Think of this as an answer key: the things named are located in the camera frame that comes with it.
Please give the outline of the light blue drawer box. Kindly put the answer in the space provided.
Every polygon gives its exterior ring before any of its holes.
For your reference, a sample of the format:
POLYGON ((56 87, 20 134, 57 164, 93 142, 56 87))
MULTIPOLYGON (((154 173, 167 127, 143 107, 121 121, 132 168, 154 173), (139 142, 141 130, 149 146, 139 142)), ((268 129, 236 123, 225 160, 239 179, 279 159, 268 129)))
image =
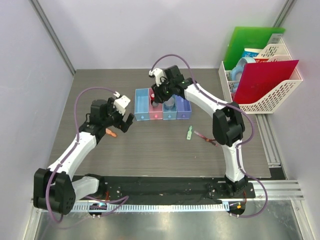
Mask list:
POLYGON ((149 116, 149 89, 135 90, 134 115, 137 121, 148 121, 149 116))

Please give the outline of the clear paper clip jar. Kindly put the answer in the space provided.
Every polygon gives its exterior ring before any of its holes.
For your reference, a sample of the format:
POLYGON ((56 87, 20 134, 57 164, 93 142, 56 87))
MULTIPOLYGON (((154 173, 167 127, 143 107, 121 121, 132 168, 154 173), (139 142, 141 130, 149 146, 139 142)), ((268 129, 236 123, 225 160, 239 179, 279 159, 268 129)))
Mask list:
POLYGON ((166 111, 175 111, 176 109, 176 100, 174 97, 169 98, 163 103, 164 109, 166 111))

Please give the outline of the pink drawer box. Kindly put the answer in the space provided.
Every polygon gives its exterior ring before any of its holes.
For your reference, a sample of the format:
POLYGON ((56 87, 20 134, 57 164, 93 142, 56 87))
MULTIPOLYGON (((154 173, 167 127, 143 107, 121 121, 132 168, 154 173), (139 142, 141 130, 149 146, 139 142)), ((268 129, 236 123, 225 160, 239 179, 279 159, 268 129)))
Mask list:
POLYGON ((157 106, 152 105, 152 95, 154 91, 149 88, 148 89, 148 111, 149 111, 149 119, 150 120, 162 120, 163 119, 163 105, 159 103, 157 106))

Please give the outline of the orange utility knife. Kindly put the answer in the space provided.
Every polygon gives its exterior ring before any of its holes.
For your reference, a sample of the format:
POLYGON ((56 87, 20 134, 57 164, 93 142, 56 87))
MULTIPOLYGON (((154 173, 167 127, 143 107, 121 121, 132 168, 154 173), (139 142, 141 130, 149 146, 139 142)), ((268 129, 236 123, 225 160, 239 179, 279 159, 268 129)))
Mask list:
POLYGON ((105 129, 105 133, 106 133, 107 135, 109 135, 109 136, 114 137, 114 138, 117 137, 117 134, 116 134, 115 132, 113 132, 112 130, 108 129, 108 128, 105 129))

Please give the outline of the green correction tape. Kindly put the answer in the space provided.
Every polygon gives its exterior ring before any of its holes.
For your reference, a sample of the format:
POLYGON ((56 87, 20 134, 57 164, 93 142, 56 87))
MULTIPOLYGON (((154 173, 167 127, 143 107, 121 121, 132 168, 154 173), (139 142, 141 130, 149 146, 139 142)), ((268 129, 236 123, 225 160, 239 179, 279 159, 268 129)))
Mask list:
POLYGON ((187 139, 188 141, 191 140, 192 134, 193 134, 193 126, 190 125, 189 128, 188 128, 188 131, 187 131, 187 135, 186 135, 186 139, 187 139))

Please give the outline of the red ink bottle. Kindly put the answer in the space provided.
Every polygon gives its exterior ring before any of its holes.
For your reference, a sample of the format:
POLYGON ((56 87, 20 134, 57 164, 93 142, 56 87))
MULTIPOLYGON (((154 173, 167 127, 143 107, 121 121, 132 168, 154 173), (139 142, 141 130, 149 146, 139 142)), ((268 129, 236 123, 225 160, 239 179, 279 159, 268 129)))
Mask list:
POLYGON ((155 99, 155 95, 154 95, 153 93, 150 95, 150 99, 151 99, 152 101, 155 99))

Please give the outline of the purple drawer box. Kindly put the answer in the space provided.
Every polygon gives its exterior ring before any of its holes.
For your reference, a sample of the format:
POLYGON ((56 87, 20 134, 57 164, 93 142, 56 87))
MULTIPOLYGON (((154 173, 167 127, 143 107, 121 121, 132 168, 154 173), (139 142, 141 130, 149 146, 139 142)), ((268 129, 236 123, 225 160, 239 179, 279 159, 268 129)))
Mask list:
POLYGON ((182 98, 181 96, 176 96, 175 100, 176 100, 176 110, 177 110, 176 119, 177 120, 190 119, 192 114, 190 102, 182 98))

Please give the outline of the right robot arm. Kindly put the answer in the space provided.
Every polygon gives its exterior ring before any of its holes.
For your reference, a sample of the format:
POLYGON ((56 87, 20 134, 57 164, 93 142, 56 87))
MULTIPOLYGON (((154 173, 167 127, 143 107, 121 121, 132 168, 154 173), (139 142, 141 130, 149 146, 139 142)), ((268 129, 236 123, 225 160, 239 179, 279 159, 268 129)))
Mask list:
POLYGON ((167 69, 155 68, 148 75, 155 79, 155 84, 151 86, 154 103, 163 104, 176 95, 194 103, 212 117, 212 134, 222 146, 225 159, 226 193, 233 198, 242 195, 248 177, 243 168, 241 144, 245 124, 239 105, 213 96, 191 77, 185 78, 176 65, 167 69))

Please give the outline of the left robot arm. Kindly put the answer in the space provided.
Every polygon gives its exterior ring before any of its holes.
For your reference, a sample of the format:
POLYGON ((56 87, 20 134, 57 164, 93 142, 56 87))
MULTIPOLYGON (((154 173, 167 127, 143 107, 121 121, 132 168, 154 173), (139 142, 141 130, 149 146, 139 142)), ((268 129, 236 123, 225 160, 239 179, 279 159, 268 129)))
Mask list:
POLYGON ((73 142, 64 153, 48 168, 39 168, 33 180, 33 205, 38 209, 67 215, 76 201, 90 196, 102 199, 107 192, 104 177, 86 174, 79 180, 73 177, 85 159, 106 134, 106 129, 115 127, 127 132, 133 123, 134 115, 124 115, 130 99, 121 95, 108 100, 94 100, 85 122, 78 128, 73 142))

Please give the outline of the dark red pen refill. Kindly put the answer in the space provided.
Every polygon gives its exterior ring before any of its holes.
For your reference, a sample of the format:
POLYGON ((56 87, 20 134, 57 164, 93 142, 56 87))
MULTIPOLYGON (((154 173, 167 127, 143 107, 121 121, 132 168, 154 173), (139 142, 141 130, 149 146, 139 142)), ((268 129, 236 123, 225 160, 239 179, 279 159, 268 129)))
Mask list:
POLYGON ((214 146, 217 146, 216 140, 214 138, 207 138, 206 136, 204 136, 203 134, 199 133, 198 131, 194 131, 194 133, 199 136, 200 138, 202 138, 203 140, 205 140, 207 143, 210 143, 214 146))

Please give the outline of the magenta folder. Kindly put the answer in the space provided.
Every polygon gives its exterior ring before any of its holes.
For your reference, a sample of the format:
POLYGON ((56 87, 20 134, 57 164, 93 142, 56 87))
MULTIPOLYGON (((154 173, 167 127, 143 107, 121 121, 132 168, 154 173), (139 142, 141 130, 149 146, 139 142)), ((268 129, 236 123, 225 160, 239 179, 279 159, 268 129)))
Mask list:
POLYGON ((245 65, 234 101, 253 104, 283 81, 289 80, 298 60, 248 63, 245 65))

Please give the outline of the green folder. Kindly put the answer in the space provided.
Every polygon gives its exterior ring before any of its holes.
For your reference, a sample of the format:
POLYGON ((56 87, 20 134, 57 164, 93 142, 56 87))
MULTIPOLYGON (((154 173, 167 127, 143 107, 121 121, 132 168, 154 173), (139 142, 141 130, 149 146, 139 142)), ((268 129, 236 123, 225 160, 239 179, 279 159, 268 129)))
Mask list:
POLYGON ((223 60, 225 70, 232 70, 236 66, 245 48, 263 49, 272 34, 284 34, 285 31, 283 27, 236 26, 223 60))

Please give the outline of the blue white book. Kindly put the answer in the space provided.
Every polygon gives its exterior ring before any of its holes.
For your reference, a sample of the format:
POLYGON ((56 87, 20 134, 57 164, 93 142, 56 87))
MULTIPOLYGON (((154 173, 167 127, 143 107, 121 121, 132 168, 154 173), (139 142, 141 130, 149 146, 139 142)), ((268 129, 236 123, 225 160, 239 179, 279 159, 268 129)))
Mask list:
POLYGON ((260 54, 260 52, 263 49, 260 48, 244 48, 243 53, 241 55, 242 58, 244 57, 250 57, 250 58, 255 58, 260 54))

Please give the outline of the red white book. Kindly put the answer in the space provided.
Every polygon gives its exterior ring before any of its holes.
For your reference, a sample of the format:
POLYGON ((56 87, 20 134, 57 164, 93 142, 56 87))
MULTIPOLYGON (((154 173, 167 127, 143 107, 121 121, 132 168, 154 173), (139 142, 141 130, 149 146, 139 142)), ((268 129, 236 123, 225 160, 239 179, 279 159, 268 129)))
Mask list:
POLYGON ((254 58, 256 63, 265 63, 267 62, 269 59, 268 58, 254 58))

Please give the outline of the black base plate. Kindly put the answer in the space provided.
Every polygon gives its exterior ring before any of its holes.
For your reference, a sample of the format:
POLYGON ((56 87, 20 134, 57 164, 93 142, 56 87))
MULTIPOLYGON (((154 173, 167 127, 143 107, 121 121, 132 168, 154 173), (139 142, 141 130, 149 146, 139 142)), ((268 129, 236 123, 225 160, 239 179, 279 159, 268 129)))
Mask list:
POLYGON ((153 201, 163 204, 173 201, 202 201, 218 199, 253 199, 256 193, 248 182, 244 189, 231 193, 227 183, 210 177, 146 177, 146 176, 105 176, 106 195, 110 200, 129 196, 129 201, 141 204, 153 201))

